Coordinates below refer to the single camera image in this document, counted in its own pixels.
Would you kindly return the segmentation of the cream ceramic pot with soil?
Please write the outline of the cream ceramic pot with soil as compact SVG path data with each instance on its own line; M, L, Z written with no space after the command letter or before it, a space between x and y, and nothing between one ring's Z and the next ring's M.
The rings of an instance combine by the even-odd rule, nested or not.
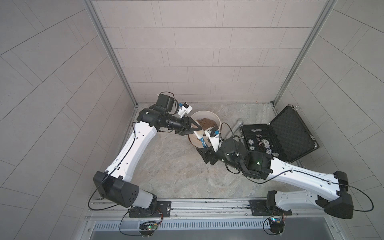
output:
M211 127L219 128L221 125L221 120L219 117L210 111L198 111L191 115L191 117L200 125L202 125L203 130L207 130ZM201 140L197 138L197 136L192 133L189 135L190 143L196 148L203 148L203 144Z

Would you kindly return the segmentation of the blue white scrub brush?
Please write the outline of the blue white scrub brush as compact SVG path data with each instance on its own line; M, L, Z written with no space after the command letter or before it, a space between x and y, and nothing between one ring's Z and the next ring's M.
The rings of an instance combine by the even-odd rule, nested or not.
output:
M208 145L204 140L205 131L204 130L195 131L194 134L196 135L197 139L202 143L203 148L207 149Z

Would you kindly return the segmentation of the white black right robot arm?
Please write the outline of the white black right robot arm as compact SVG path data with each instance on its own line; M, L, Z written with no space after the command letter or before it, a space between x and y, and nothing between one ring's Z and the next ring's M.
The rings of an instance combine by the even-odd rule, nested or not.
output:
M254 183L278 181L301 188L295 192L269 191L266 205L272 212L320 209L340 219L353 217L354 203L348 192L348 176L344 172L325 174L306 170L267 153L249 151L243 143L234 139L224 140L217 150L210 147L198 148L197 151L206 164L214 165L222 161Z

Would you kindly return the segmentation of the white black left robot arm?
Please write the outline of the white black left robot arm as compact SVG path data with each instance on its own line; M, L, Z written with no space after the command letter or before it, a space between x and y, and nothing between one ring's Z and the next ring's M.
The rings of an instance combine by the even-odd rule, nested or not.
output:
M192 107L181 104L168 92L161 92L157 102L140 111L128 141L104 172L96 172L96 191L104 199L117 205L131 206L155 211L156 196L132 184L134 171L152 138L166 128L177 135L185 136L202 128L188 114Z

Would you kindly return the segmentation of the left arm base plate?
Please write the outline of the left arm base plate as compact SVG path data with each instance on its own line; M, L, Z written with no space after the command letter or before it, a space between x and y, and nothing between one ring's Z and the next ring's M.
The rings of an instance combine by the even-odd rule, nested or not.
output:
M170 216L172 202L171 201L156 201L149 208L132 207L129 209L130 218L168 218Z

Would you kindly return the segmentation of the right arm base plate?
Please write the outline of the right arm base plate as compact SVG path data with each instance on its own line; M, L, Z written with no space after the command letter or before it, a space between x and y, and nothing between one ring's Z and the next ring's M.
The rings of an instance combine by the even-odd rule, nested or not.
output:
M252 216L291 216L293 213L291 210L284 211L276 206L268 207L267 200L250 200L246 206L248 210L252 212Z

